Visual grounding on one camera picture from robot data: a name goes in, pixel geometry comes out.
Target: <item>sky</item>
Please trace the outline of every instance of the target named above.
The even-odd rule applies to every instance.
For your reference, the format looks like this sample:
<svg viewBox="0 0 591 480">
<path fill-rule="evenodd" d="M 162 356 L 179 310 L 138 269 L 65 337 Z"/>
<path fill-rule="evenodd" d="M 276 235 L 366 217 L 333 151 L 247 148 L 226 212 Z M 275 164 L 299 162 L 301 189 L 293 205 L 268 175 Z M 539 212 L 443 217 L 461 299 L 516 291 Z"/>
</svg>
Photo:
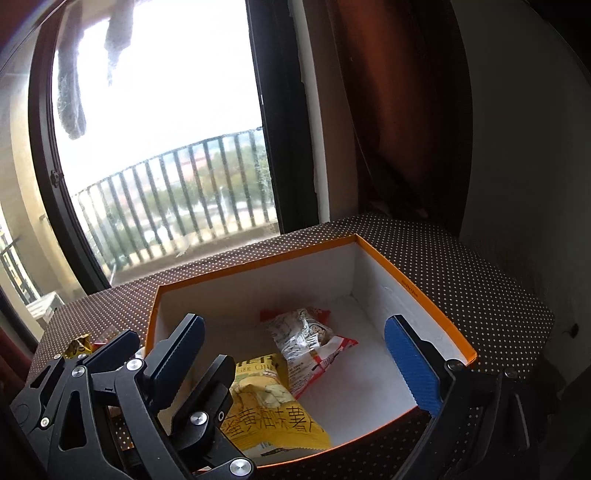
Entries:
<svg viewBox="0 0 591 480">
<path fill-rule="evenodd" d="M 149 0 L 107 81 L 108 20 L 85 31 L 78 73 L 87 131 L 55 125 L 70 195 L 160 153 L 260 127 L 244 0 Z M 53 100 L 57 103 L 57 62 Z"/>
</svg>

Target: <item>open cardboard box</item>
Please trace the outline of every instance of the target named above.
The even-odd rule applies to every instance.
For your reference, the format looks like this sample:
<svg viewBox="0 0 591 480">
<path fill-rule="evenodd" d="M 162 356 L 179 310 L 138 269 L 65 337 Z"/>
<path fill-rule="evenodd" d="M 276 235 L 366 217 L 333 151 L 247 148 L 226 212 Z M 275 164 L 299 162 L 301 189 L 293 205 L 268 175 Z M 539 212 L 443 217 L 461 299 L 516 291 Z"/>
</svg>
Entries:
<svg viewBox="0 0 591 480">
<path fill-rule="evenodd" d="M 370 434 L 417 405 L 384 343 L 384 324 L 392 315 L 403 314 L 445 359 L 466 365 L 476 360 L 475 350 L 435 304 L 363 238 L 351 235 L 158 289 L 147 353 L 186 313 L 206 322 L 206 340 L 195 364 L 173 405 L 159 415 L 165 429 L 220 353 L 239 362 L 278 351 L 260 322 L 261 310 L 306 306 L 331 310 L 328 325 L 335 334 L 359 342 L 299 399 L 328 432 L 333 447 Z M 313 453 L 292 450 L 266 459 L 278 462 Z"/>
</svg>

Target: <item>brown polka dot fabric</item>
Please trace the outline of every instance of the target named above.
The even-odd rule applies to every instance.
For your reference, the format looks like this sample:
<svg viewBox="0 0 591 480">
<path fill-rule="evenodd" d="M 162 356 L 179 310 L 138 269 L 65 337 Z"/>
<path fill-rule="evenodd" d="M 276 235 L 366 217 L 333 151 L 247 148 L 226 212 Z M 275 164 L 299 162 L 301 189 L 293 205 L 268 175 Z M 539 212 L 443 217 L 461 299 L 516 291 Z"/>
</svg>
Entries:
<svg viewBox="0 0 591 480">
<path fill-rule="evenodd" d="M 516 367 L 522 378 L 531 371 L 554 323 L 548 308 L 441 227 L 367 213 L 160 271 L 61 307 L 41 340 L 29 375 L 40 372 L 71 339 L 87 332 L 94 339 L 110 325 L 133 329 L 145 341 L 159 285 L 353 233 L 398 267 L 459 328 L 478 353 L 474 365 L 478 371 L 496 374 Z M 261 478 L 390 478 L 411 452 L 428 419 L 426 412 L 415 409 L 356 442 L 320 456 L 261 469 Z M 458 458 L 472 432 L 473 423 L 466 426 L 465 438 L 457 443 Z"/>
</svg>

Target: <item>balcony railing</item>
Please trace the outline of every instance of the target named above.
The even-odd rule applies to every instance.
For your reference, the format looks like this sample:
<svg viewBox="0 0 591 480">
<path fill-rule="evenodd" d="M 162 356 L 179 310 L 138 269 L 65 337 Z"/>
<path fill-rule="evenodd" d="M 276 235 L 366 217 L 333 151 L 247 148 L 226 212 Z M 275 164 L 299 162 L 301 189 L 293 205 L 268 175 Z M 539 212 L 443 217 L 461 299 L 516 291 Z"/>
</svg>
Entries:
<svg viewBox="0 0 591 480">
<path fill-rule="evenodd" d="M 111 278 L 157 258 L 277 225 L 261 128 L 144 160 L 90 185 L 72 201 Z"/>
</svg>

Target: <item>dark brown curtain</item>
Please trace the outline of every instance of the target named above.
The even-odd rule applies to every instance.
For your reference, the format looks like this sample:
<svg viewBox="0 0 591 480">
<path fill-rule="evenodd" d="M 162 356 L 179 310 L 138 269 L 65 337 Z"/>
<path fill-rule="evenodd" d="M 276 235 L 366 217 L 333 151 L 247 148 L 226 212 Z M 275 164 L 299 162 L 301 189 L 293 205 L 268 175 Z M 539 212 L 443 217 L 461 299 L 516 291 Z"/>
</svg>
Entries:
<svg viewBox="0 0 591 480">
<path fill-rule="evenodd" d="M 472 94 L 449 0 L 326 0 L 358 143 L 361 192 L 459 234 Z"/>
<path fill-rule="evenodd" d="M 0 391 L 10 402 L 21 391 L 31 360 L 0 329 Z"/>
</svg>

